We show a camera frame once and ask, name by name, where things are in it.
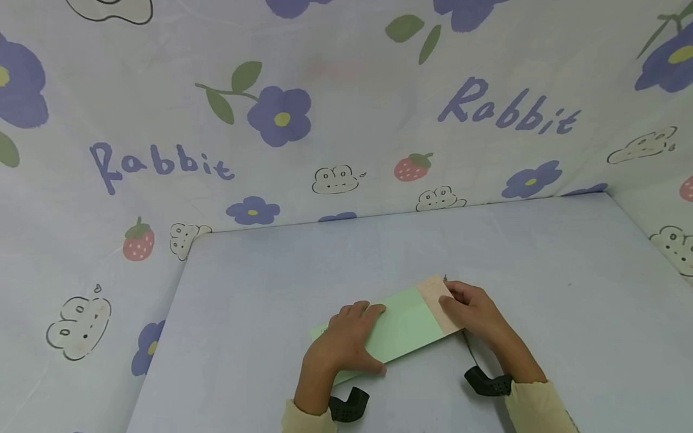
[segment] hand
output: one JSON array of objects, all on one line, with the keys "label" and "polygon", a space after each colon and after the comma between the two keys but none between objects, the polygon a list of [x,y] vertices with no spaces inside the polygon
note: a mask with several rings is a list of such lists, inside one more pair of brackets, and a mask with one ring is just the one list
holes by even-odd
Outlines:
[{"label": "hand", "polygon": [[469,329],[491,347],[514,334],[484,289],[461,281],[446,281],[445,285],[453,297],[440,297],[439,302],[458,326]]},{"label": "hand", "polygon": [[484,289],[460,281],[446,281],[445,285],[453,296],[438,299],[445,313],[457,325],[481,337],[506,374],[517,383],[547,382],[544,371],[524,341],[505,321]]},{"label": "hand", "polygon": [[308,348],[294,395],[294,404],[301,411],[310,415],[325,413],[332,384],[341,370],[385,374],[385,364],[370,356],[365,348],[366,339],[385,306],[368,305],[368,301],[359,301],[343,306]]},{"label": "hand", "polygon": [[341,370],[385,374],[385,364],[366,352],[365,344],[373,325],[385,311],[383,304],[371,306],[359,301],[343,306],[332,316],[325,332],[310,345],[304,366],[327,369],[335,374]]}]

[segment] beige sleeve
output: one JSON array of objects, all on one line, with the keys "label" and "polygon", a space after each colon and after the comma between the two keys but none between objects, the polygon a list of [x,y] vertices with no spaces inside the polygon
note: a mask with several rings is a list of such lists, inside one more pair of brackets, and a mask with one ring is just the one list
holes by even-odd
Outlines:
[{"label": "beige sleeve", "polygon": [[308,415],[296,407],[293,400],[286,401],[284,416],[281,418],[283,433],[336,433],[337,424],[332,421],[330,408],[320,416]]},{"label": "beige sleeve", "polygon": [[505,407],[517,433],[579,433],[551,382],[513,382]]}]

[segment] tabletop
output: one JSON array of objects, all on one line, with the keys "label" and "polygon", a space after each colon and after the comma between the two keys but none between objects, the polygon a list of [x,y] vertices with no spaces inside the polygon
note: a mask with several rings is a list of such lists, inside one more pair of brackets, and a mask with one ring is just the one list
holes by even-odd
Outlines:
[{"label": "tabletop", "polygon": [[[433,274],[486,289],[583,432],[693,425],[693,290],[605,194],[212,233],[188,257],[128,433],[277,432],[309,330]],[[482,368],[501,374],[471,338]],[[338,385],[341,432],[513,432],[451,335]]]}]

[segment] fabric backdrop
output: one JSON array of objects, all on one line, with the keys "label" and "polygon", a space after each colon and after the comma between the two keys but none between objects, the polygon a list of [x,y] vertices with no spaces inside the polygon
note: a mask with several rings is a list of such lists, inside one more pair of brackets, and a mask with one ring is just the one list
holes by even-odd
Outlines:
[{"label": "fabric backdrop", "polygon": [[0,432],[124,432],[211,231],[606,191],[693,275],[691,12],[3,0]]}]

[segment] red strawberry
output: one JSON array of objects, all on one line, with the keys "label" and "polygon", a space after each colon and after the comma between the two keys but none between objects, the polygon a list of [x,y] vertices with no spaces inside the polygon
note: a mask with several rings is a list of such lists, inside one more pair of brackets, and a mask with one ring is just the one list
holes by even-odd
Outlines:
[{"label": "red strawberry", "polygon": [[425,155],[412,153],[408,158],[404,158],[397,163],[394,167],[394,176],[402,182],[421,179],[426,176],[428,169],[431,168],[431,161],[428,161],[428,158],[432,156],[432,153]]},{"label": "red strawberry", "polygon": [[684,200],[693,202],[693,176],[689,177],[685,180],[685,182],[683,182],[683,184],[681,184],[681,188],[678,190],[678,193],[681,194],[681,198]]},{"label": "red strawberry", "polygon": [[154,232],[149,224],[142,224],[142,217],[137,217],[137,224],[125,232],[123,255],[126,259],[139,262],[149,257],[154,249]]}]

